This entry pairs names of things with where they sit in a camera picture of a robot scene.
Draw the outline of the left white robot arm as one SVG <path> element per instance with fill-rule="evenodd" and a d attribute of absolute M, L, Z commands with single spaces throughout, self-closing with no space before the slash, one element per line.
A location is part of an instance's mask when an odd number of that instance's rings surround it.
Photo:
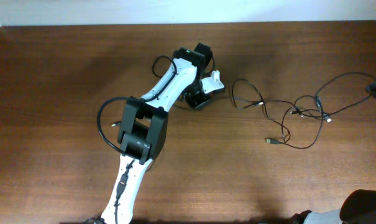
<path fill-rule="evenodd" d="M 211 48 L 202 43 L 194 50 L 180 48 L 169 58 L 169 69 L 148 93 L 140 98 L 111 98 L 101 105 L 97 129 L 106 144 L 119 153 L 120 164 L 108 205 L 100 216 L 87 219 L 87 223 L 131 222 L 142 179 L 165 144 L 170 109 L 176 101 L 185 100 L 190 108 L 200 110 L 211 99 L 203 86 L 211 59 Z M 113 144 L 103 133 L 101 115 L 108 104 L 118 100 L 126 104 L 117 144 Z"/>

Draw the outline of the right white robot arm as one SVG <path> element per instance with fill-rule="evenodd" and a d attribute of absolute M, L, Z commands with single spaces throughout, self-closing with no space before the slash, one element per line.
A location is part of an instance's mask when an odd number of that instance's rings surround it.
<path fill-rule="evenodd" d="M 376 190 L 359 189 L 351 193 L 342 207 L 329 212 L 307 210 L 294 214 L 292 224 L 376 224 Z"/>

